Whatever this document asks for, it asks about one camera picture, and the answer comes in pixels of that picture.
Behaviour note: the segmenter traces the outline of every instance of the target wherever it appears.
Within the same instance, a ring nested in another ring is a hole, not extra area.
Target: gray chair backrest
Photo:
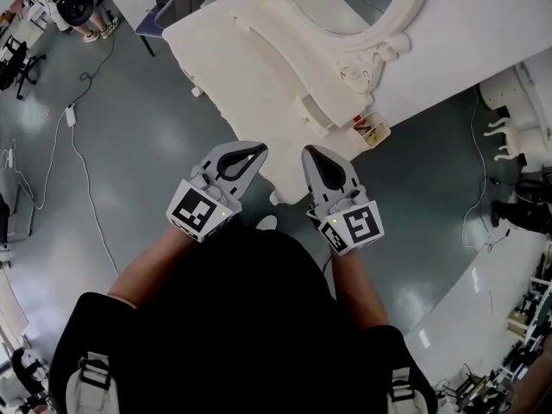
[[[205,0],[169,0],[169,3],[155,17],[155,24],[160,28],[168,28],[178,20],[201,8]]]

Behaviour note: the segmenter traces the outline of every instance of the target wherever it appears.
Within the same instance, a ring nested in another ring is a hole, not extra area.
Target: white ornate mirror frame
[[[425,0],[392,0],[383,16],[365,32],[334,34],[320,28],[294,0],[263,0],[287,20],[312,46],[327,58],[351,91],[373,103],[371,92],[378,85],[383,66],[410,51],[402,31],[414,19]]]

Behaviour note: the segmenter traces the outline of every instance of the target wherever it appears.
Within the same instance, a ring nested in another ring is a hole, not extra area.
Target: gray floor
[[[47,60],[38,85],[26,85],[24,102],[15,100],[13,89],[0,94],[1,143],[4,148],[17,138],[18,166],[39,202],[56,121],[86,86],[79,74],[93,72],[110,50],[109,41],[85,45],[75,34],[57,32],[41,43]],[[207,97],[191,95],[163,41],[152,45],[155,58],[123,24],[113,56],[77,106],[75,141],[87,159],[98,217],[120,270],[167,226],[166,206],[191,167],[216,144],[235,138]],[[461,219],[477,199],[482,177],[469,127],[473,107],[473,91],[459,94],[398,125],[382,146],[354,162],[386,228],[385,238],[361,256],[392,322],[403,331],[439,302],[474,257],[460,243]],[[480,106],[476,130],[495,118]],[[480,137],[486,157],[501,144],[495,138]],[[515,178],[515,163],[486,160],[492,176]],[[508,195],[507,189],[489,189],[493,198]],[[271,190],[264,179],[255,180],[243,199],[243,219],[254,223],[276,214],[280,229],[322,264],[328,249],[304,216],[309,199],[274,208]],[[31,342],[46,358],[78,296],[106,292],[114,279],[65,120],[47,204],[37,211],[31,238],[17,246],[8,275],[30,321]],[[329,271],[326,275],[331,283]]]

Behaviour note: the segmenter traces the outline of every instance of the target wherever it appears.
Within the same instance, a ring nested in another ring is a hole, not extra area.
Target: person's right arm
[[[332,251],[331,265],[339,305],[360,329],[388,325],[386,309],[355,251],[342,256]]]

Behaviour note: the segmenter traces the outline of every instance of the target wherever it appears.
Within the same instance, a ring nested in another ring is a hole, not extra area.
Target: black sleeve
[[[370,352],[370,367],[373,370],[374,380],[378,382],[377,387],[380,393],[386,395],[391,390],[393,370],[408,367],[412,388],[422,393],[428,406],[428,413],[437,413],[435,392],[414,359],[412,359],[411,353],[406,347],[405,339],[398,329],[389,325],[369,329],[363,333],[362,342],[365,351]]]
[[[66,413],[66,386],[88,352],[109,357],[110,367],[124,367],[125,344],[134,332],[135,310],[102,294],[83,294],[53,355],[48,376],[49,395],[57,412]]]

